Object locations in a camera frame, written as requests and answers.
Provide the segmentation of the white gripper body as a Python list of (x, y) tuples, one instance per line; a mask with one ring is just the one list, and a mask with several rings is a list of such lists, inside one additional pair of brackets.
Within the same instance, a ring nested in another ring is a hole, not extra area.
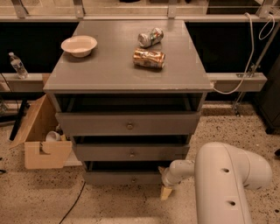
[(173, 188), (179, 183), (179, 178), (172, 175), (169, 169), (165, 169), (162, 173), (162, 182), (165, 187)]

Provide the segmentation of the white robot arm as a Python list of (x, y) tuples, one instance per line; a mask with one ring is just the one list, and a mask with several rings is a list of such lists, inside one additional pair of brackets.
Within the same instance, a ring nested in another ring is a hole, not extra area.
[(182, 180), (194, 178), (198, 224), (253, 224), (245, 191), (262, 189), (272, 181), (265, 158), (220, 142), (204, 144), (194, 161), (174, 160), (158, 169), (162, 200)]

